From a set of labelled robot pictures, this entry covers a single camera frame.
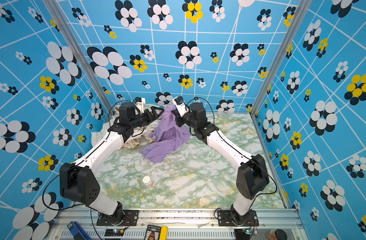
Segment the cream green-printed cloth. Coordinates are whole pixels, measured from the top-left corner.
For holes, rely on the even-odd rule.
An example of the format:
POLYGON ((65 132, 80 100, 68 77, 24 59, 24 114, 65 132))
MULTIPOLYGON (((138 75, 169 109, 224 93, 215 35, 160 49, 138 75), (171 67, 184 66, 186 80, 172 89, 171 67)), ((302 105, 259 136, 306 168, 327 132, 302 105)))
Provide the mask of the cream green-printed cloth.
MULTIPOLYGON (((152 113, 152 106, 159 107, 156 105, 145 104, 145 110, 149 110, 152 113)), ((110 138, 115 135, 121 136, 123 140, 122 144, 128 148, 134 148, 138 144, 139 138, 141 137, 151 139, 149 134, 154 132, 161 121, 160 118, 159 120, 155 121, 154 123, 150 123, 145 127, 132 127, 132 118, 140 114, 140 112, 136 109, 134 102, 129 101, 117 103, 113 107, 112 113, 115 115, 112 118, 113 123, 108 129, 108 135, 110 138)))

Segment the controller board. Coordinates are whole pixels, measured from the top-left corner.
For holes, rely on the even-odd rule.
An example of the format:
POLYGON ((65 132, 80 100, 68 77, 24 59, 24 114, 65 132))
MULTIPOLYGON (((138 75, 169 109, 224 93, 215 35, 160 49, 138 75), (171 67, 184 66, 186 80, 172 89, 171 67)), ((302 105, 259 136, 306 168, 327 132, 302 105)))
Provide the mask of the controller board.
POLYGON ((235 229, 235 240, 250 240, 251 232, 246 229, 235 229))
POLYGON ((106 229, 105 238, 121 238, 124 235, 124 229, 106 229))

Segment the left controller board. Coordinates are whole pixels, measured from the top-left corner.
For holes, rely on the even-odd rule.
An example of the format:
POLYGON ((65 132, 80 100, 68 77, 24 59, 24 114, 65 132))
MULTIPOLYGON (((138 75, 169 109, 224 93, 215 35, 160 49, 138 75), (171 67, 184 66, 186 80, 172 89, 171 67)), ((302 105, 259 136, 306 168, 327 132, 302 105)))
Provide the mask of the left controller board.
POLYGON ((124 235, 124 229, 106 229, 105 238, 121 238, 124 235))

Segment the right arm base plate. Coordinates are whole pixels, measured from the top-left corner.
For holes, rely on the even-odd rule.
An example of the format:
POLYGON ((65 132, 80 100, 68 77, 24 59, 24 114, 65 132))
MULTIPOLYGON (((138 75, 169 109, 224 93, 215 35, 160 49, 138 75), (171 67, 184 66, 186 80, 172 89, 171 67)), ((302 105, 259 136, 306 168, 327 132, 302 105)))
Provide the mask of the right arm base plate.
POLYGON ((250 210, 245 215, 240 216, 236 211, 216 209, 214 217, 220 227, 258 227, 259 220, 257 213, 250 210))

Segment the blue handheld tool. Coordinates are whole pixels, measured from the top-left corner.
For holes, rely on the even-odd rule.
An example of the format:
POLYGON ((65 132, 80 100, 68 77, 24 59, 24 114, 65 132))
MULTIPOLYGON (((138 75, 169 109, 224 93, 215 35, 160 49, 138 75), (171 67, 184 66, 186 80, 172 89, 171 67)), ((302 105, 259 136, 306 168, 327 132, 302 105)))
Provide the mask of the blue handheld tool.
POLYGON ((79 225, 78 222, 71 221, 68 225, 68 230, 73 235, 74 240, 92 240, 87 232, 79 225))

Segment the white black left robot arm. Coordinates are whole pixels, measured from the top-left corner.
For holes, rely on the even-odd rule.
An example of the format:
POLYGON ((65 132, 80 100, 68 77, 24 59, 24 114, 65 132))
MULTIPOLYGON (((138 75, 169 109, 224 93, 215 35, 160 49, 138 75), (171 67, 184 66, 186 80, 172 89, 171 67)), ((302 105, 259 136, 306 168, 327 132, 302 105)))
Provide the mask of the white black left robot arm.
POLYGON ((63 164, 60 168, 61 197, 97 211, 107 222, 119 224, 124 218, 123 205, 101 191, 96 175, 114 151, 135 137, 136 128, 145 129, 163 112, 164 109, 155 106, 144 108, 142 101, 122 103, 118 117, 103 139, 73 164, 63 164))

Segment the brown black round jar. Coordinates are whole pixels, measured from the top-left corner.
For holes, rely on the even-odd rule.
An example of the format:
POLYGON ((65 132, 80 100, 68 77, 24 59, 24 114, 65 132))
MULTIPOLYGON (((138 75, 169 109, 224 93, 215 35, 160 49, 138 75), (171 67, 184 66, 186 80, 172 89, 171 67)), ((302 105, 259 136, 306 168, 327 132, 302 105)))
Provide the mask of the brown black round jar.
POLYGON ((284 230, 272 229, 265 234, 268 240, 287 240, 288 235, 284 230))

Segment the aluminium corner post right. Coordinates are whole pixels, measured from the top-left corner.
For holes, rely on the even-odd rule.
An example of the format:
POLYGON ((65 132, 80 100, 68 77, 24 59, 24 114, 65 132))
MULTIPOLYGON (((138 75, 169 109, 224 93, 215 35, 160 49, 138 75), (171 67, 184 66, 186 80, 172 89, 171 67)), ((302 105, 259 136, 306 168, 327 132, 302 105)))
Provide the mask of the aluminium corner post right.
POLYGON ((292 43, 292 40, 294 39, 300 25, 303 22, 303 19, 307 13, 307 10, 309 9, 310 5, 312 3, 312 0, 302 0, 300 1, 299 5, 296 9, 295 19, 292 20, 292 23, 288 27, 288 30, 286 31, 286 34, 284 35, 284 38, 276 52, 276 55, 272 61, 271 66, 269 67, 268 76, 263 81, 263 84, 260 88, 260 91, 257 95, 257 98, 253 104, 253 109, 250 113, 251 118, 254 119, 255 114, 258 112, 260 105, 262 104, 264 97, 266 95, 266 91, 272 81, 275 78, 275 74, 277 73, 282 61, 285 57, 285 52, 287 51, 288 47, 292 43))

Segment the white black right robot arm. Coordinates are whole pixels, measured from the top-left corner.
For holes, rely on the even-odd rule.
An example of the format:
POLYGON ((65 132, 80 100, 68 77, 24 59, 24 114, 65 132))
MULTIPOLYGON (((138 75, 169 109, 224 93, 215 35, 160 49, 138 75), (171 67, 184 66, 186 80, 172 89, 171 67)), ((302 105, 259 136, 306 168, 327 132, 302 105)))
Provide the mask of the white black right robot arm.
POLYGON ((241 226, 249 218, 256 197, 270 183, 265 159, 261 155, 247 153, 229 140, 208 120, 202 103, 187 106, 182 97, 175 98, 173 103, 177 126, 187 125, 197 139, 218 151, 238 169, 236 186, 239 193, 231 206, 231 218, 235 225, 241 226))

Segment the white capped pill bottle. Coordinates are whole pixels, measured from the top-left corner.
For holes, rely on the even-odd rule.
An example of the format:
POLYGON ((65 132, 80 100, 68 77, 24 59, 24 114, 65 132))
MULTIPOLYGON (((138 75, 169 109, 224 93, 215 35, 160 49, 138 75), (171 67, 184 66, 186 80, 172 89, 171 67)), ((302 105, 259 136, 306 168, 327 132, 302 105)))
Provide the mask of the white capped pill bottle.
POLYGON ((153 181, 152 181, 152 179, 151 179, 150 176, 144 176, 143 179, 142 179, 142 183, 147 188, 151 188, 154 185, 154 183, 153 183, 153 181))

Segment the aluminium front rail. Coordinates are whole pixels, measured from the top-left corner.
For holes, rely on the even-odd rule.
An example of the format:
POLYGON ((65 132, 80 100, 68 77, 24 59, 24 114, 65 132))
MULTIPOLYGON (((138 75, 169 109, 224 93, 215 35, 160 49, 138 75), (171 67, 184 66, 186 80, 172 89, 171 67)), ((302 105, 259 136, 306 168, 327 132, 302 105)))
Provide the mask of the aluminium front rail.
POLYGON ((60 213, 50 230, 49 240, 72 240, 67 225, 76 221, 93 240, 143 240, 148 225, 168 227, 168 240, 233 240, 235 229, 251 232, 250 240, 267 240, 272 229, 284 230, 289 240, 307 240, 304 225, 295 210, 257 209, 258 227, 220 227, 214 209, 139 209, 136 226, 97 226, 97 213, 87 209, 72 209, 60 213), (106 229, 124 229, 121 238, 105 238, 106 229))

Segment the purple printed cloth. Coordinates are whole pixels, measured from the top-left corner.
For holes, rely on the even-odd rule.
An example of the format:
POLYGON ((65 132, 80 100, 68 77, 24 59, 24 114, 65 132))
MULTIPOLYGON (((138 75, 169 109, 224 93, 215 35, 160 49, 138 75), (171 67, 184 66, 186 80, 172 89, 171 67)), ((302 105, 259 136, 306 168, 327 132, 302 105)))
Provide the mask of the purple printed cloth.
POLYGON ((176 107, 173 105, 165 107, 158 127, 149 134, 150 138, 155 137, 155 142, 140 150, 144 159, 160 163, 168 154, 178 150, 190 139, 189 129, 186 126, 177 126, 174 110, 176 107))

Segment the right controller board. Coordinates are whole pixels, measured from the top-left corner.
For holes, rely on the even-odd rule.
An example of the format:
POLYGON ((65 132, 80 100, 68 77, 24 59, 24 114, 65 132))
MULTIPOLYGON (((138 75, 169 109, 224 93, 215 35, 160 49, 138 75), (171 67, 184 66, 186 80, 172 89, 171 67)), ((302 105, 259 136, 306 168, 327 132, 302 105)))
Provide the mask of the right controller board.
POLYGON ((235 240, 250 240, 251 232, 246 229, 235 229, 235 240))

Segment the aluminium corner post left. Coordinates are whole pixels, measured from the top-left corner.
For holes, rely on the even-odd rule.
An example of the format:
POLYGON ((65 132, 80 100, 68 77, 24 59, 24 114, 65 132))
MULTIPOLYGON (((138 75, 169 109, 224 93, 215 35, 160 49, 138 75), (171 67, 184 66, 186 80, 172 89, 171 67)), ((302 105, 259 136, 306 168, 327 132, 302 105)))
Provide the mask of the aluminium corner post left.
POLYGON ((56 1, 43 1, 43 3, 45 4, 51 16, 54 18, 56 24, 59 26, 64 39, 74 53, 77 61, 80 63, 81 69, 85 73, 86 78, 90 82, 93 90, 96 92, 97 96, 101 100, 103 106, 108 111, 108 113, 111 113, 112 105, 106 94, 103 93, 102 86, 99 83, 99 80, 91 69, 91 66, 87 61, 84 52, 78 44, 76 34, 73 33, 69 24, 66 21, 64 14, 61 13, 61 8, 56 1))

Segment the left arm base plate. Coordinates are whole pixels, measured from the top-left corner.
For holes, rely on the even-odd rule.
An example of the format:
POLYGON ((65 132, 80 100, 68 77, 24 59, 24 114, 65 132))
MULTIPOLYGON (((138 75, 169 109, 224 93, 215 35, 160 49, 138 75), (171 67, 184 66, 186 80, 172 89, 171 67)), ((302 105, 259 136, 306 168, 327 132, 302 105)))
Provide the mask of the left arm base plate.
POLYGON ((111 216, 98 213, 97 226, 136 226, 139 218, 139 210, 122 210, 111 216))

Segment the aluminium corner post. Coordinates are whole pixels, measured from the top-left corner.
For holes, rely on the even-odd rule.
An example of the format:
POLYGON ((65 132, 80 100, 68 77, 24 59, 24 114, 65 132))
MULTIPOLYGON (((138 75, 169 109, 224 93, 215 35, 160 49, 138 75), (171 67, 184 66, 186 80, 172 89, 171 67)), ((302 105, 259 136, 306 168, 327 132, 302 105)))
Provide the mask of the aluminium corner post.
POLYGON ((284 38, 276 52, 276 55, 272 61, 271 66, 269 67, 268 76, 263 81, 263 84, 260 88, 260 91, 257 95, 257 98, 253 104, 253 109, 250 113, 251 118, 254 119, 255 114, 258 112, 260 105, 262 104, 264 97, 266 95, 266 91, 272 81, 275 78, 275 74, 277 73, 282 61, 285 57, 285 52, 287 51, 288 47, 292 43, 292 40, 294 39, 300 25, 303 22, 303 19, 307 13, 307 10, 309 9, 310 5, 312 3, 312 0, 302 0, 300 1, 299 5, 296 9, 295 19, 292 20, 292 23, 288 27, 288 30, 286 31, 286 34, 284 35, 284 38))
POLYGON ((102 86, 99 83, 99 80, 91 69, 91 66, 87 61, 84 52, 78 44, 76 34, 73 33, 69 24, 66 21, 64 14, 61 13, 61 8, 56 1, 43 1, 43 3, 45 4, 51 16, 54 18, 56 24, 59 26, 64 39, 74 53, 77 61, 80 63, 81 69, 85 73, 86 78, 90 82, 93 90, 96 92, 97 96, 101 100, 103 106, 108 111, 108 113, 111 113, 112 105, 106 94, 103 93, 102 86))

